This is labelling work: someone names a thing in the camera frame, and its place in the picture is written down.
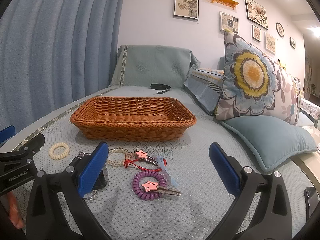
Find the brown woven basket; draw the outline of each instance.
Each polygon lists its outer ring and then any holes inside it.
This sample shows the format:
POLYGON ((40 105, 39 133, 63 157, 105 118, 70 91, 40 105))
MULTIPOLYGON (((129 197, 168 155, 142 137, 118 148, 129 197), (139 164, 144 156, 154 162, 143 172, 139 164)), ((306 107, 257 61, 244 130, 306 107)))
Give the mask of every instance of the brown woven basket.
POLYGON ((91 140, 179 139, 196 117, 175 98, 95 97, 70 117, 91 140))

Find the white wall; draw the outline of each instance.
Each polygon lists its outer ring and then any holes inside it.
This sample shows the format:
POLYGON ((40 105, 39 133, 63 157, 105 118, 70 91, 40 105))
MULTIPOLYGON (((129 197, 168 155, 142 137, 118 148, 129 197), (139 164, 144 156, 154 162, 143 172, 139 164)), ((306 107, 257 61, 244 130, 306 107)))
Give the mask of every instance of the white wall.
POLYGON ((269 0, 254 0, 266 8, 267 32, 277 38, 277 54, 264 49, 264 29, 262 42, 251 38, 251 25, 247 20, 244 0, 235 10, 211 0, 199 0, 199 20, 173 17, 174 0, 124 0, 122 6, 118 46, 125 44, 154 44, 191 49, 200 60, 202 67, 217 68, 224 56, 224 38, 220 32, 219 11, 239 18, 240 36, 254 44, 270 57, 287 64, 287 71, 304 82, 305 52, 303 35, 292 23, 289 16, 269 0), (284 27, 285 37, 276 31, 276 22, 284 27), (290 37, 294 38, 297 49, 290 47, 290 37))
POLYGON ((320 95, 320 54, 319 40, 314 36, 304 36, 305 51, 309 55, 310 66, 312 67, 311 83, 316 86, 316 96, 320 95))

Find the ceiling light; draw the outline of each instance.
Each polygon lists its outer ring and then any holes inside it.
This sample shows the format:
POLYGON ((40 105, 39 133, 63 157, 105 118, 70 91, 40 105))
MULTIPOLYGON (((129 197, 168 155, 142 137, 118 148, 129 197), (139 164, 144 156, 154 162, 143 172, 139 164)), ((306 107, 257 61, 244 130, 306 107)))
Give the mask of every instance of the ceiling light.
POLYGON ((320 37, 320 27, 309 28, 309 30, 312 30, 316 37, 320 37))

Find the pink star keychain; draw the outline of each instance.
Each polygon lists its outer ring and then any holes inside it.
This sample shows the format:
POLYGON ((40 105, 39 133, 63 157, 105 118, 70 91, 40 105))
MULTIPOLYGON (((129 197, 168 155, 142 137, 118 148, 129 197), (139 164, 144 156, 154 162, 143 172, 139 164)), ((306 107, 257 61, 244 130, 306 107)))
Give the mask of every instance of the pink star keychain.
POLYGON ((136 155, 138 155, 139 159, 147 159, 147 153, 143 152, 142 150, 136 152, 136 155))
POLYGON ((158 186, 158 182, 152 182, 150 180, 148 180, 148 182, 142 184, 141 186, 145 187, 146 192, 151 191, 151 190, 158 190, 157 186, 158 186))

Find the white spiral hair tie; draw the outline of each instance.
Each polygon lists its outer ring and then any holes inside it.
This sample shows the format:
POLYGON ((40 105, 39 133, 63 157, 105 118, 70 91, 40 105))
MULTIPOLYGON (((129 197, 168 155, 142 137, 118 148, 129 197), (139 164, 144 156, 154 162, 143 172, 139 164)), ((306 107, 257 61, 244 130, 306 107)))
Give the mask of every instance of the white spiral hair tie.
POLYGON ((54 160, 61 160, 64 157, 66 157, 70 152, 70 147, 68 144, 66 143, 55 143, 54 145, 52 145, 49 149, 49 156, 50 158, 54 159, 54 160), (60 154, 54 154, 53 151, 59 147, 64 147, 65 150, 63 153, 60 154))

